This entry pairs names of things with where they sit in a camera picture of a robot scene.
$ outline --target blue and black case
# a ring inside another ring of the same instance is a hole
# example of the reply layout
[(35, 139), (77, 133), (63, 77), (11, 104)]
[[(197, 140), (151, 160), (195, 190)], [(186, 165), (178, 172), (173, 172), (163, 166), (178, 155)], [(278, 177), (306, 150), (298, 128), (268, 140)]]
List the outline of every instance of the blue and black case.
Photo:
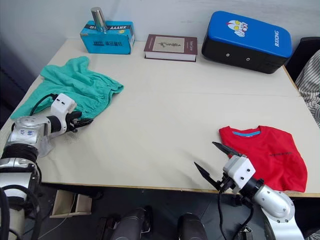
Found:
[(292, 43), (289, 32), (282, 27), (216, 11), (202, 54), (216, 62), (272, 74), (291, 56)]

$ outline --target cartoon sticker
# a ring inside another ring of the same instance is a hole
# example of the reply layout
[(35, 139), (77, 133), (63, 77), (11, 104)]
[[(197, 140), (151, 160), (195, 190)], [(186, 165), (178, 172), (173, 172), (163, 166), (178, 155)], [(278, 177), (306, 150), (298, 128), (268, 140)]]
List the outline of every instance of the cartoon sticker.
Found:
[(226, 24), (230, 29), (234, 30), (234, 33), (237, 34), (239, 37), (243, 38), (246, 35), (246, 31), (248, 30), (248, 24), (246, 24), (245, 22), (231, 20)]

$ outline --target blue lid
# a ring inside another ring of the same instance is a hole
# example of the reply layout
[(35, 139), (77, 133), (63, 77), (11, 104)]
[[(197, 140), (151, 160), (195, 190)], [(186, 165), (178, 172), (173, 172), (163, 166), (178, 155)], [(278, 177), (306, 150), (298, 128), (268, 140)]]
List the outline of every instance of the blue lid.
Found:
[(284, 28), (226, 11), (212, 14), (208, 37), (279, 57), (292, 54), (290, 33)]

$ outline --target white wall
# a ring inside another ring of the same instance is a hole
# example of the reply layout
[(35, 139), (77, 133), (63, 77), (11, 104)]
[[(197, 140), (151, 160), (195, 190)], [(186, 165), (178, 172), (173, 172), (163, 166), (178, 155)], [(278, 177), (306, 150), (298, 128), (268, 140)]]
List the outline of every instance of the white wall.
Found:
[(294, 47), (302, 37), (320, 36), (319, 0), (0, 0), (1, 40), (36, 76), (65, 39), (80, 38), (95, 6), (106, 20), (133, 21), (138, 41), (154, 33), (202, 43), (218, 10), (281, 26)]

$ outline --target white table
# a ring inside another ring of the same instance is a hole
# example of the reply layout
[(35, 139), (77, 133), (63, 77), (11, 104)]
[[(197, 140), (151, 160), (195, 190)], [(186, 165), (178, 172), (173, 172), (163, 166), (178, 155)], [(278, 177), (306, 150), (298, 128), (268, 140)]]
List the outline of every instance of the white table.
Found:
[[(211, 144), (218, 130), (265, 125), (291, 133), (307, 166), (305, 193), (288, 194), (320, 197), (320, 130), (284, 68), (264, 74), (208, 61), (200, 45), (196, 62), (144, 59), (144, 45), (136, 42), (131, 55), (89, 54), (69, 39), (52, 58), (62, 66), (88, 56), (90, 70), (124, 90), (91, 125), (53, 139), (37, 160), (44, 182), (214, 192), (194, 161), (221, 179), (228, 158)], [(12, 122), (0, 132), (1, 151)]]

